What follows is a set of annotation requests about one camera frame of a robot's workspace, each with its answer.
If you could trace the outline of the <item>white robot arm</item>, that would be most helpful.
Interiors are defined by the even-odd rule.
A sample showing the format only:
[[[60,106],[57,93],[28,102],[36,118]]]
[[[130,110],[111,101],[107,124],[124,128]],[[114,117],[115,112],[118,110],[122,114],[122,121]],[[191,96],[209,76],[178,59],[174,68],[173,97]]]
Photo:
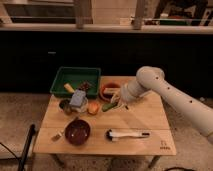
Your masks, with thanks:
[[[124,106],[145,96],[149,91],[157,93],[174,110],[183,114],[213,145],[213,109],[169,84],[161,68],[139,68],[136,77],[123,84],[112,96],[111,102]]]

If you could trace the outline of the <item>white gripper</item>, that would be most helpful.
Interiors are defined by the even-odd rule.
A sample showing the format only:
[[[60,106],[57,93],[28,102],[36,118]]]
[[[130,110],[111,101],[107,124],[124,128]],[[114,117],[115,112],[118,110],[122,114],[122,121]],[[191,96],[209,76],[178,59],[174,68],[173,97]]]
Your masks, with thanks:
[[[131,85],[129,85],[128,83],[125,83],[124,85],[121,86],[120,93],[116,92],[112,96],[110,102],[118,103],[120,101],[120,95],[121,95],[121,99],[125,103],[131,103],[137,99],[137,94],[135,93],[134,88]],[[124,106],[125,106],[124,103],[119,102],[116,106],[116,109],[121,109]]]

